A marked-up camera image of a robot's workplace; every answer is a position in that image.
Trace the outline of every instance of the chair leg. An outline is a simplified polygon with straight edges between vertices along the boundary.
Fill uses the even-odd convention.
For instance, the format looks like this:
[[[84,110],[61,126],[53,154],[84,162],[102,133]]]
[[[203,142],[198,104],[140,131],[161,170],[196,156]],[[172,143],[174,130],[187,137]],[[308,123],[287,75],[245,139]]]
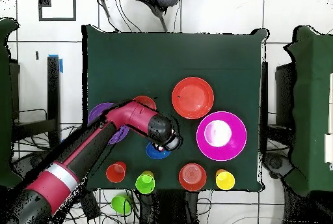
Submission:
[[[167,26],[165,25],[165,22],[164,22],[163,16],[161,16],[159,19],[161,20],[161,23],[162,23],[162,26],[163,26],[164,31],[167,33],[167,32],[168,32],[168,29],[167,29]]]

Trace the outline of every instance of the magenta plate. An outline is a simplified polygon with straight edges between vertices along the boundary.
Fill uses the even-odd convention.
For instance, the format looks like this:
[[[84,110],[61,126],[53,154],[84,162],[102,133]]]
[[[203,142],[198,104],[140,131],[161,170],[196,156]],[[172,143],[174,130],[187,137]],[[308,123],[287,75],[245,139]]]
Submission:
[[[196,131],[201,152],[215,161],[227,161],[242,152],[246,144],[246,128],[236,115],[219,111],[206,116]]]

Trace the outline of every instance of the plastic cup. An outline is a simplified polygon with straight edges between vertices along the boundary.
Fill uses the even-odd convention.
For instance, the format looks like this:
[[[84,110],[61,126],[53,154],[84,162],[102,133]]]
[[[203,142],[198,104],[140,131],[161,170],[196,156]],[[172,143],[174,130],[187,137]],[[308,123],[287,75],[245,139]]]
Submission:
[[[119,214],[129,214],[131,212],[131,198],[126,195],[117,195],[112,198],[111,207]]]
[[[156,103],[148,96],[138,96],[133,100],[139,102],[140,104],[147,105],[149,108],[152,108],[153,110],[156,110]]]
[[[106,175],[112,183],[119,183],[123,181],[126,174],[126,164],[118,161],[107,168]]]
[[[205,169],[196,163],[184,165],[179,173],[181,186],[187,191],[199,191],[205,186],[207,175]]]
[[[216,172],[215,178],[216,185],[224,191],[228,191],[235,186],[235,177],[224,169],[219,169]]]
[[[147,195],[155,188],[155,179],[151,171],[144,171],[135,182],[135,187],[143,195]]]

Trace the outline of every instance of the dark green tablecloth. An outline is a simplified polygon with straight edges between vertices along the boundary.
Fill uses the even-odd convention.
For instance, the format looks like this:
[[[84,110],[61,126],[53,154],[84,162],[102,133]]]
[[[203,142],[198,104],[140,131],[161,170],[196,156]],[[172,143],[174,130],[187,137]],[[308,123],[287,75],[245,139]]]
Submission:
[[[333,191],[333,171],[325,163],[328,133],[330,73],[333,73],[333,36],[320,35],[303,26],[295,29],[293,43],[286,47],[294,59],[297,81],[294,86],[296,134],[291,162],[296,167],[285,178],[298,194]]]
[[[147,157],[147,139],[132,130],[118,143],[98,170],[93,168],[88,189],[135,188],[144,170],[155,175],[156,189],[181,189],[180,169],[186,163],[199,163],[207,173],[204,189],[218,189],[215,173],[233,173],[234,189],[259,191],[258,104],[261,74],[261,43],[265,29],[253,35],[205,35],[166,33],[103,33],[86,26],[88,35],[88,112],[102,102],[146,95],[155,99],[157,109],[180,124],[183,145],[163,160]],[[174,86],[185,77],[200,77],[213,88],[215,101],[210,112],[229,111],[242,119],[247,143],[240,155],[230,161],[206,158],[196,145],[198,120],[179,116],[172,107]],[[105,149],[99,162],[110,147]],[[127,164],[121,183],[110,183],[105,171],[114,161]]]

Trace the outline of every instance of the yellow cup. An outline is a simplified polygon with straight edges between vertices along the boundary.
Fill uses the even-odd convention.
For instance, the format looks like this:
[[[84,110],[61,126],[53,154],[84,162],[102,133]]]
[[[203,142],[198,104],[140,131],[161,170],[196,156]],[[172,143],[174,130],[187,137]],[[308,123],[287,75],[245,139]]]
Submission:
[[[153,179],[153,173],[151,171],[144,171],[141,173],[142,180],[149,183]]]
[[[216,172],[215,178],[216,185],[224,191],[228,191],[235,186],[235,177],[224,169],[219,169]]]

